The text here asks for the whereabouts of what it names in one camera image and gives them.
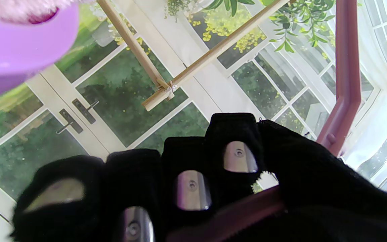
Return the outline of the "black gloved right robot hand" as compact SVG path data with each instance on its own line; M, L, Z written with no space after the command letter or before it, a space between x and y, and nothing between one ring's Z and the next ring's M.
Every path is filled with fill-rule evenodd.
M40 167L12 225L14 242L387 242L387 192L276 122L217 113L163 154Z

